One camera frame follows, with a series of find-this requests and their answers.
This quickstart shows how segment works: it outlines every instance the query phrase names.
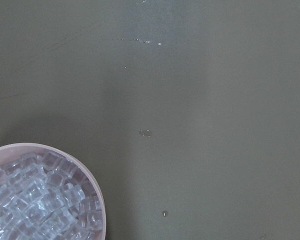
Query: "pink bowl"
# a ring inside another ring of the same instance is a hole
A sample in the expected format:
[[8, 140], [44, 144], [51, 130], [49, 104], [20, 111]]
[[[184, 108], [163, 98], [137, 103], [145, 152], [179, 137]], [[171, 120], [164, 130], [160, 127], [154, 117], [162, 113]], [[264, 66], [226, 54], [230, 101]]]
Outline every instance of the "pink bowl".
[[5, 146], [0, 147], [0, 165], [10, 163], [20, 157], [22, 154], [34, 152], [36, 154], [42, 155], [43, 153], [47, 151], [54, 151], [70, 161], [72, 161], [74, 164], [76, 164], [88, 177], [91, 184], [94, 187], [94, 190], [96, 191], [96, 194], [99, 198], [99, 201], [101, 203], [101, 210], [102, 210], [102, 223], [103, 223], [103, 229], [102, 233], [100, 235], [97, 235], [94, 240], [105, 240], [106, 238], [106, 209], [105, 209], [105, 202], [104, 198], [101, 193], [101, 189], [95, 179], [95, 177], [92, 175], [92, 173], [88, 170], [88, 168], [83, 165], [82, 162], [80, 162], [75, 157], [69, 155], [68, 153], [65, 153], [61, 150], [58, 150], [54, 147], [37, 144], [37, 143], [14, 143], [9, 144]]

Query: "water drop on table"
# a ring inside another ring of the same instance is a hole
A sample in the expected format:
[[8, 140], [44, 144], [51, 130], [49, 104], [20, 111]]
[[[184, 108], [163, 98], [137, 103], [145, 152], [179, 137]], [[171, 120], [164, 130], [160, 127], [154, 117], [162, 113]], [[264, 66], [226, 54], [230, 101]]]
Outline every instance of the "water drop on table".
[[168, 211], [167, 210], [162, 211], [162, 216], [167, 217], [168, 216]]
[[140, 131], [139, 131], [139, 134], [140, 134], [141, 136], [151, 137], [152, 131], [150, 131], [149, 129], [146, 129], [146, 130], [140, 130]]

